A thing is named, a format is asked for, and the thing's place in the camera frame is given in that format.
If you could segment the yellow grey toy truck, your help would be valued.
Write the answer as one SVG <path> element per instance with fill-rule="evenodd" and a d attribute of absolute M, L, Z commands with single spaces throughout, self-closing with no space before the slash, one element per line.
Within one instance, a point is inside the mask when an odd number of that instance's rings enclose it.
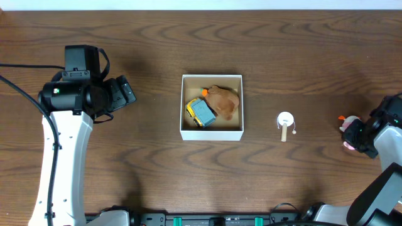
<path fill-rule="evenodd" d="M 215 114 L 206 101 L 195 98 L 185 105 L 188 115 L 193 119 L 197 127 L 207 127 L 216 120 Z"/>

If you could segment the pink white duck toy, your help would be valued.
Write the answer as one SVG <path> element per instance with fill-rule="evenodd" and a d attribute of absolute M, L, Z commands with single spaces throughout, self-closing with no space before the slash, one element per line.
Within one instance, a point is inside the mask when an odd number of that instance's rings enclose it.
<path fill-rule="evenodd" d="M 345 116 L 338 116 L 338 119 L 343 121 L 342 125 L 339 127 L 339 129 L 344 132 L 351 124 L 353 121 L 355 121 L 356 119 L 361 119 L 360 117 L 357 116 L 349 116 L 349 117 L 345 117 Z M 355 150 L 355 148 L 353 148 L 350 144 L 348 144 L 346 141 L 343 142 L 343 146 L 345 146 L 346 148 L 350 149 L 350 150 Z"/>

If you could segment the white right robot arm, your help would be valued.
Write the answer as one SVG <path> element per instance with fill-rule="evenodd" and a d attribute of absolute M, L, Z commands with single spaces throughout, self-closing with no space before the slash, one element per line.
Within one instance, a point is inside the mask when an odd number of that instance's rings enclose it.
<path fill-rule="evenodd" d="M 385 96 L 366 122 L 339 116 L 343 145 L 381 162 L 382 173 L 349 206 L 319 203 L 302 220 L 319 225 L 401 225 L 401 94 Z"/>

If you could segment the brown plush capybara toy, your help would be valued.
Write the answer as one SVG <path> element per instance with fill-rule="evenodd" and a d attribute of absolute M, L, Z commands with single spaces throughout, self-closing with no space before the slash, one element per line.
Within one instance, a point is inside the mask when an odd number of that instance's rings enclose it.
<path fill-rule="evenodd" d="M 209 89 L 203 89 L 202 96 L 209 107 L 226 121 L 232 119 L 240 103 L 237 94 L 216 85 Z"/>

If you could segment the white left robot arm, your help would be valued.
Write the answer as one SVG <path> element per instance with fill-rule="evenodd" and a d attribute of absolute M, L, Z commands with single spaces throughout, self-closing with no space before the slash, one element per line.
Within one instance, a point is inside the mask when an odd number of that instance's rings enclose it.
<path fill-rule="evenodd" d="M 134 225 L 129 209 L 113 206 L 91 218 L 84 211 L 85 157 L 96 118 L 136 100 L 125 76 L 51 81 L 39 93 L 46 109 L 40 186 L 30 225 Z"/>

